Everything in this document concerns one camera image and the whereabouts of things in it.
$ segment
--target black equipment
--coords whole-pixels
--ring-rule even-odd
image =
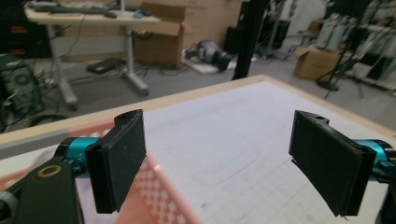
[[[62,141],[54,156],[0,192],[0,222],[84,223],[75,178],[91,176],[96,211],[120,211],[146,157],[143,111],[114,118],[102,138]]]
[[[48,58],[51,50],[46,26],[27,20],[23,2],[0,1],[0,53],[20,58]]]
[[[289,154],[335,216],[356,216],[369,179],[388,183],[377,222],[396,223],[396,151],[380,140],[351,140],[319,115],[296,111]]]
[[[204,63],[215,65],[220,72],[227,70],[231,61],[231,56],[223,51],[219,46],[210,40],[201,41],[186,50],[186,59],[198,58]]]
[[[242,37],[244,36],[244,28],[241,26],[228,27],[224,40],[224,50],[229,54],[239,54],[243,47]]]
[[[19,116],[44,109],[32,70],[23,60],[10,54],[0,54],[0,91],[3,106],[11,105]]]
[[[99,63],[90,64],[87,66],[87,71],[102,75],[108,71],[114,70],[117,67],[125,64],[125,62],[118,58],[104,59]]]

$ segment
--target table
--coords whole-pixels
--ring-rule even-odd
[[[0,143],[18,151],[18,142],[49,133],[100,136],[113,117],[137,108],[145,110],[148,159],[133,189],[158,223],[374,223],[387,186],[368,184],[358,217],[334,217],[290,161],[293,113],[319,114],[352,139],[396,146],[396,132],[266,76],[6,133]],[[2,160],[8,172],[0,175],[28,167],[34,153]],[[117,223],[131,223],[135,207],[127,200]]]
[[[139,77],[134,74],[133,71],[133,52],[132,52],[132,30],[131,25],[133,24],[150,24],[160,21],[155,17],[144,17],[142,19],[136,19],[132,17],[117,17],[116,19],[106,18],[103,15],[68,15],[68,14],[49,14],[45,12],[35,12],[34,10],[27,7],[25,9],[26,17],[29,21],[37,22],[39,24],[47,25],[49,43],[52,51],[52,58],[55,61],[57,69],[57,82],[61,90],[64,101],[70,106],[76,106],[78,98],[74,94],[72,88],[64,77],[64,71],[61,67],[61,56],[66,53],[74,54],[86,54],[89,52],[103,53],[103,52],[116,52],[125,51],[127,53],[127,71],[125,72],[126,77],[131,83],[143,94],[149,94],[149,87]],[[55,34],[53,25],[92,25],[92,26],[125,26],[125,39],[122,41],[119,36],[97,36],[97,37],[79,37],[78,46],[81,48],[80,51],[74,50],[68,52],[70,46],[74,45],[75,38],[71,37],[59,37]],[[93,45],[94,39],[101,43],[100,46]]]

